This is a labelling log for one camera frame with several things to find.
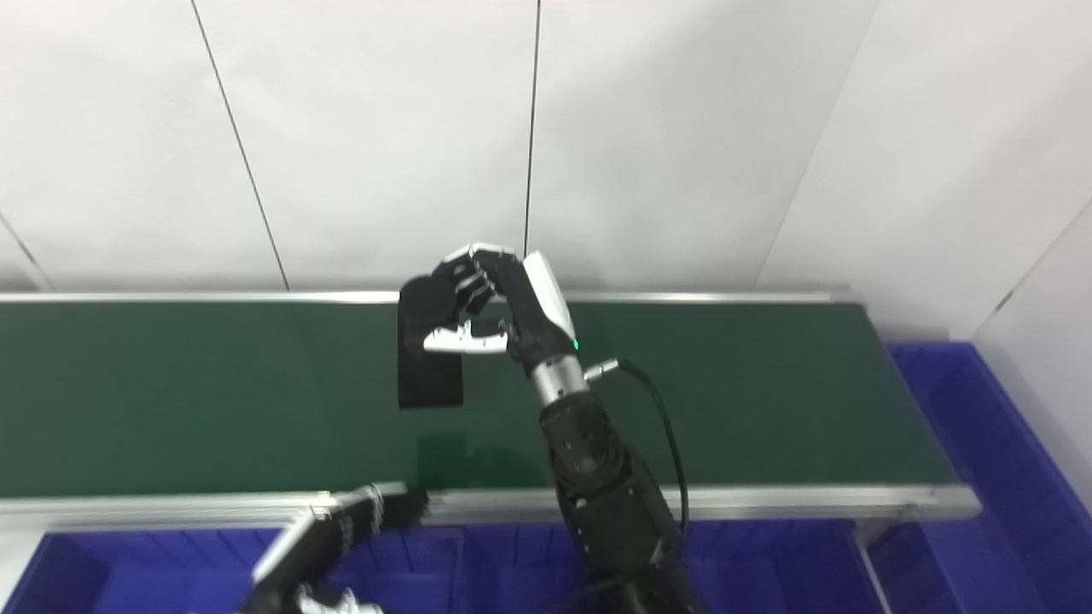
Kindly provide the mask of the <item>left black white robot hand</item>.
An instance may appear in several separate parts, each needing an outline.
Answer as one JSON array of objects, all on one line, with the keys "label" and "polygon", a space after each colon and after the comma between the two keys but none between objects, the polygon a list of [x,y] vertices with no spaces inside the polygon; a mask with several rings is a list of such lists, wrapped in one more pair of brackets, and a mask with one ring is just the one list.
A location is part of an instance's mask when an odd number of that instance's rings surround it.
[{"label": "left black white robot hand", "polygon": [[404,483],[365,484],[304,513],[270,544],[251,571],[238,613],[382,613],[351,588],[324,578],[360,544],[385,531],[422,524],[429,494]]}]

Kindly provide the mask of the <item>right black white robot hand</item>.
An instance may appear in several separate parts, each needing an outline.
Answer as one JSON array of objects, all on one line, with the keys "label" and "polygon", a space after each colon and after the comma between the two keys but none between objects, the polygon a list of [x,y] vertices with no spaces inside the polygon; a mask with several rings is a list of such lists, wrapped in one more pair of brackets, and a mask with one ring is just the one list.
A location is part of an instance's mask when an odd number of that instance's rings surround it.
[{"label": "right black white robot hand", "polygon": [[439,324],[422,339],[426,352],[506,353],[526,371],[555,356],[574,355],[575,327],[568,304],[539,250],[520,257],[514,250],[472,243],[434,268],[434,278],[454,290],[454,311],[478,315],[495,297],[508,305],[510,318],[496,324],[468,319]]}]

